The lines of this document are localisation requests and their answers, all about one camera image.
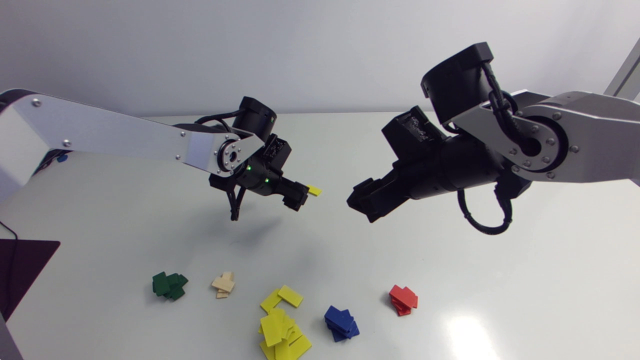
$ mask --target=wooden block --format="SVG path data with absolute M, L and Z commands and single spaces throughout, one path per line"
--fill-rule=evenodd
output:
M 260 307 L 262 310 L 265 310 L 267 314 L 269 313 L 269 310 L 273 309 L 282 300 L 282 298 L 278 296 L 279 291 L 280 289 L 273 290 L 273 292 L 260 303 Z
M 266 341 L 268 347 L 272 347 L 279 342 L 282 342 L 282 328 L 277 322 L 278 318 L 275 315 L 267 315 L 260 319 L 262 331 L 264 333 L 264 341 Z
M 227 279 L 223 279 L 221 277 L 217 277 L 215 280 L 213 280 L 213 282 L 211 283 L 211 286 L 213 286 L 216 289 L 222 289 L 228 293 L 231 292 L 231 290 L 234 289 L 234 285 L 235 283 L 231 280 L 227 280 Z
M 278 296 L 282 297 L 286 302 L 290 303 L 293 307 L 300 306 L 302 299 L 304 299 L 302 295 L 300 295 L 299 293 L 296 293 L 292 288 L 286 285 L 282 286 L 280 291 L 278 291 Z
M 263 341 L 262 343 L 260 343 L 260 348 L 262 349 L 262 352 L 264 353 L 264 356 L 267 357 L 267 360 L 276 360 L 276 348 L 275 347 L 268 347 L 267 343 L 265 341 Z
M 288 344 L 291 345 L 294 341 L 299 339 L 300 336 L 302 336 L 302 330 L 300 330 L 298 324 L 293 325 L 293 328 L 291 328 L 291 334 L 287 338 Z
M 289 343 L 282 341 L 276 344 L 276 360 L 291 360 L 291 351 L 289 350 Z
M 291 351 L 291 359 L 297 359 L 302 356 L 307 350 L 311 348 L 311 341 L 306 336 L 302 335 L 296 341 L 289 346 Z
M 225 272 L 222 273 L 222 278 L 226 279 L 226 280 L 233 281 L 234 280 L 234 273 L 231 272 L 231 271 L 225 271 Z M 227 294 L 227 296 L 216 296 L 216 299 L 222 299 L 222 298 L 228 297 L 228 293 L 226 291 L 224 291 L 222 289 L 218 289 L 218 295 L 219 294 L 225 294 L 225 293 Z

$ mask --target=white table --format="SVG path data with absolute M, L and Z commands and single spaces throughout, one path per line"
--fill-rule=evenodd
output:
M 324 192 L 299 213 L 247 193 L 238 222 L 206 173 L 178 163 L 81 153 L 55 163 L 0 204 L 22 238 L 62 242 L 8 322 L 22 355 L 261 359 L 259 303 L 287 284 L 305 296 L 282 307 L 314 345 L 307 360 L 640 358 L 636 185 L 535 183 L 502 236 L 471 228 L 455 194 L 369 224 L 346 198 L 390 170 L 380 129 L 394 115 L 281 115 L 285 175 Z M 467 200 L 478 220 L 500 222 L 493 186 Z M 216 300 L 209 284 L 225 270 L 236 288 Z M 186 295 L 156 297 L 160 271 L 184 274 Z M 394 284 L 420 297 L 411 315 L 391 308 Z M 334 343 L 329 305 L 348 308 L 361 334 Z

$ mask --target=blue part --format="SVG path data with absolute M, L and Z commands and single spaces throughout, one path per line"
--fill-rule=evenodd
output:
M 349 310 L 340 311 L 333 306 L 324 314 L 324 322 L 330 324 L 334 329 L 345 334 L 353 325 L 353 316 L 349 314 Z
M 336 331 L 334 329 L 331 329 L 331 333 L 333 334 L 333 340 L 336 343 L 347 339 L 347 337 L 345 335 L 342 335 L 341 333 L 339 333 L 338 331 Z

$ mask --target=robotic arm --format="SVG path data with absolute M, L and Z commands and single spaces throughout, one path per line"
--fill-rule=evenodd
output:
M 223 119 L 235 117 L 230 127 Z M 217 120 L 219 124 L 204 123 Z M 308 187 L 283 176 L 289 144 L 271 134 L 276 113 L 245 97 L 233 113 L 168 126 L 27 90 L 0 94 L 0 202 L 24 186 L 51 149 L 179 161 L 211 173 L 237 220 L 246 190 L 280 194 L 299 210 Z
M 487 43 L 473 45 L 431 69 L 422 89 L 445 136 L 419 107 L 382 132 L 398 160 L 385 177 L 356 185 L 349 206 L 370 222 L 408 199 L 458 192 L 467 220 L 486 234 L 511 223 L 511 199 L 532 181 L 590 183 L 631 179 L 640 185 L 640 104 L 587 92 L 555 97 L 503 92 Z M 478 224 L 464 189 L 497 182 L 503 224 Z

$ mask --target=cable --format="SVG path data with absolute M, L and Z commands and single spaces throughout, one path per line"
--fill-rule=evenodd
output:
M 13 237 L 15 238 L 15 245 L 13 246 L 11 258 L 9 260 L 9 270 L 6 272 L 6 288 L 5 288 L 6 304 L 4 305 L 4 309 L 2 312 L 2 314 L 4 315 L 9 311 L 9 306 L 11 305 L 11 279 L 13 277 L 13 263 L 15 262 L 15 253 L 16 253 L 16 250 L 18 249 L 19 237 L 18 237 L 18 234 L 15 231 L 13 231 L 13 229 L 5 225 L 2 221 L 0 221 L 0 225 L 2 225 L 5 229 L 9 230 L 13 234 Z
M 489 227 L 489 226 L 480 224 L 471 216 L 471 212 L 467 208 L 465 191 L 458 190 L 458 204 L 460 205 L 460 210 L 462 210 L 462 213 L 464 214 L 465 218 L 469 221 L 471 226 L 475 227 L 476 230 L 487 235 L 498 235 L 498 234 L 504 233 L 505 231 L 507 231 L 507 229 L 509 229 L 509 225 L 511 225 L 511 222 L 513 221 L 513 219 L 511 218 L 513 216 L 511 199 L 502 198 L 497 195 L 496 197 L 498 199 L 498 204 L 500 204 L 500 207 L 502 208 L 502 212 L 504 213 L 504 220 L 502 221 L 502 225 L 500 226 Z

